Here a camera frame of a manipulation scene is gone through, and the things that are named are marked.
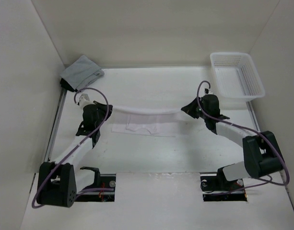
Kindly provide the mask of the white tank top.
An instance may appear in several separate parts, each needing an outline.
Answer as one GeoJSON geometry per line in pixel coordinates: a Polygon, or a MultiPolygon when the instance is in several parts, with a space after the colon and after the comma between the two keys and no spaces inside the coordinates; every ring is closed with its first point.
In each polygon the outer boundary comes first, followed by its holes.
{"type": "Polygon", "coordinates": [[[112,132],[158,137],[177,137],[187,133],[187,121],[176,108],[133,108],[115,106],[112,132]]]}

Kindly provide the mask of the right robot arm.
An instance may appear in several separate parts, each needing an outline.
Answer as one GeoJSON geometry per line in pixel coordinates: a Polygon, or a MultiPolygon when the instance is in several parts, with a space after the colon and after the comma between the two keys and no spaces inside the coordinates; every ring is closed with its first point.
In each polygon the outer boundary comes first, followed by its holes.
{"type": "Polygon", "coordinates": [[[243,178],[271,183],[264,177],[287,171],[274,134],[270,131],[260,133],[228,122],[229,118],[221,114],[217,96],[207,94],[198,97],[181,110],[192,118],[202,118],[212,133],[229,139],[243,150],[243,161],[219,168],[215,176],[201,181],[203,191],[229,191],[233,183],[243,178]]]}

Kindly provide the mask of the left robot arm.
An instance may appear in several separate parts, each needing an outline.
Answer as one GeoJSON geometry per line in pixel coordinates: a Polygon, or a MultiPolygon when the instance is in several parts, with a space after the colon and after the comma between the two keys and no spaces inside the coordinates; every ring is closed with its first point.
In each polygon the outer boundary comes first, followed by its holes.
{"type": "Polygon", "coordinates": [[[115,189],[101,181],[98,168],[79,167],[80,161],[91,151],[100,138],[101,125],[111,116],[113,106],[97,102],[82,107],[83,120],[73,142],[52,162],[44,162],[39,168],[37,192],[32,208],[43,206],[71,207],[80,196],[98,192],[103,196],[115,189]]]}

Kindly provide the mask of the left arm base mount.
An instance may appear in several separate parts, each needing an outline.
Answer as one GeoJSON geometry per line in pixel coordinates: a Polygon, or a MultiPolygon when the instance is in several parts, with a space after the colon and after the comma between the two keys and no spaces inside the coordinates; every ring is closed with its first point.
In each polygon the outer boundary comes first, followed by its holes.
{"type": "Polygon", "coordinates": [[[80,189],[75,202],[114,202],[116,174],[101,174],[96,182],[80,189]]]}

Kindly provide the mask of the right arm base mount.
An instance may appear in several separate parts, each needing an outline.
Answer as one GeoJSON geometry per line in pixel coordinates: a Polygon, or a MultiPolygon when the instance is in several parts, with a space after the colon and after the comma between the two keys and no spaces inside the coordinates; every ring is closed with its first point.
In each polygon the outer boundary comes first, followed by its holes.
{"type": "Polygon", "coordinates": [[[227,181],[217,173],[202,173],[200,188],[204,202],[247,201],[244,182],[242,179],[227,181]]]}

